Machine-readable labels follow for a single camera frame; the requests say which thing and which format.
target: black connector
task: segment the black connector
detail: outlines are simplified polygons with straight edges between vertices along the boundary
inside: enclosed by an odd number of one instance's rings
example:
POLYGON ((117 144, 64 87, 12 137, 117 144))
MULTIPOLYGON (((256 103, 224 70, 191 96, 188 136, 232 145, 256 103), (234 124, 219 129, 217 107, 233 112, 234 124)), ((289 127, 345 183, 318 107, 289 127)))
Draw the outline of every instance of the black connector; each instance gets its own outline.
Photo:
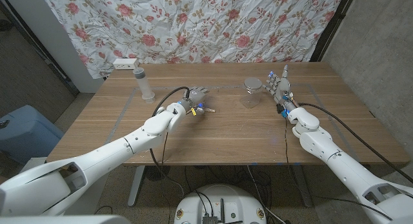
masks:
POLYGON ((277 113, 280 114, 282 113, 282 111, 284 111, 284 107, 280 104, 277 104, 277 113))

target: concrete wall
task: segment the concrete wall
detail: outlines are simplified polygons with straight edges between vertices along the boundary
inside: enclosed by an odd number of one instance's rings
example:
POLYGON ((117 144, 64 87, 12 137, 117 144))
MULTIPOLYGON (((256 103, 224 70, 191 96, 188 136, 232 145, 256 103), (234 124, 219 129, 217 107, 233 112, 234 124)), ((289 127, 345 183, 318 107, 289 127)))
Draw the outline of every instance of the concrete wall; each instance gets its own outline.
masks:
POLYGON ((77 89, 80 92, 97 92, 103 79, 93 79, 88 73, 67 33, 46 2, 44 0, 9 0, 9 2, 72 79, 77 89))
POLYGON ((412 157, 413 0, 354 0, 322 61, 412 157))

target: table surface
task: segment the table surface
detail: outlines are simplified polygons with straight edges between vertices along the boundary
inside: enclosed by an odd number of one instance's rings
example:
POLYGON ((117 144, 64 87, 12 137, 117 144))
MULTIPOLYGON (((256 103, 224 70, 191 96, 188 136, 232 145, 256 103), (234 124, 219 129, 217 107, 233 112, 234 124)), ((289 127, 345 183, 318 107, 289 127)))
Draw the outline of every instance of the table surface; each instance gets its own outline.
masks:
MULTIPOLYGON (((173 88, 204 86, 210 89, 205 106, 216 113, 187 115, 166 143, 165 165, 277 165, 286 163, 285 119, 276 112, 272 96, 261 95, 258 106, 247 109, 239 102, 247 77, 262 82, 270 71, 279 76, 285 63, 223 63, 141 65, 155 92, 156 101, 141 98, 131 70, 115 70, 74 121, 47 160, 80 156, 129 134, 143 125, 157 103, 173 88)), ((297 102, 326 108, 393 163, 410 158, 368 108, 326 63, 289 63, 288 79, 297 102)), ((176 102, 176 93, 164 103, 176 102)), ((360 163, 382 163, 337 121, 322 111, 305 107, 330 132, 334 142, 360 163)), ((288 159, 291 163, 322 164, 301 148, 288 123, 288 159)), ((161 160, 163 145, 154 149, 161 160)), ((149 151, 134 155, 125 164, 153 165, 149 151)))

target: robotic hand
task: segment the robotic hand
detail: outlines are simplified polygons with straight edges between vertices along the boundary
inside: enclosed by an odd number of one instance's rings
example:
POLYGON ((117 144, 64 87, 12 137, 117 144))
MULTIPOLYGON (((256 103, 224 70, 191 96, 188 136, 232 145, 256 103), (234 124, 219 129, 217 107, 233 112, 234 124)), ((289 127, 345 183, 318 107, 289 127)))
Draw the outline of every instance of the robotic hand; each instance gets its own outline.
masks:
POLYGON ((293 94, 290 91, 290 82, 287 79, 288 65, 285 65, 283 75, 281 79, 273 72, 271 72, 267 80, 267 85, 263 85, 265 90, 269 91, 274 97, 274 101, 277 103, 277 112, 283 117, 287 115, 298 105, 295 103, 293 94))
POLYGON ((179 104, 183 105, 186 107, 186 103, 189 105, 188 108, 185 108, 187 112, 191 108, 194 108, 196 114, 204 114, 205 111, 203 109, 203 101, 205 100, 205 96, 207 93, 209 93, 209 90, 204 88, 204 87, 193 87, 189 90, 189 97, 186 99, 186 93, 188 91, 185 91, 183 93, 183 100, 178 101, 179 104))
POLYGON ((205 100, 205 96, 209 93, 209 90, 204 87, 193 87, 189 90, 189 100, 192 104, 199 104, 205 100))

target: robot forearm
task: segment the robot forearm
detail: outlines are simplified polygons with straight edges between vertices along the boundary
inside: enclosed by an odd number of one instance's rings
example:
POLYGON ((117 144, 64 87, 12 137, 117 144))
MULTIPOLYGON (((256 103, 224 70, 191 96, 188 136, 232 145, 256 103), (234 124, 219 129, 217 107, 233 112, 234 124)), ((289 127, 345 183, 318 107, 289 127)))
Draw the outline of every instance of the robot forearm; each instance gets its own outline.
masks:
POLYGON ((101 176, 134 154, 158 147, 185 116, 173 103, 132 133, 82 156, 46 163, 0 185, 0 215, 59 215, 101 176))
MULTIPOLYGON (((296 123, 293 133, 301 146, 319 158, 340 181, 353 193, 359 203, 378 210, 391 218, 400 218, 413 212, 413 188, 378 178, 351 156, 343 152, 331 135, 318 126, 312 114, 296 108, 288 115, 296 123)), ((376 211, 363 207, 373 223, 389 223, 390 220, 376 211)))

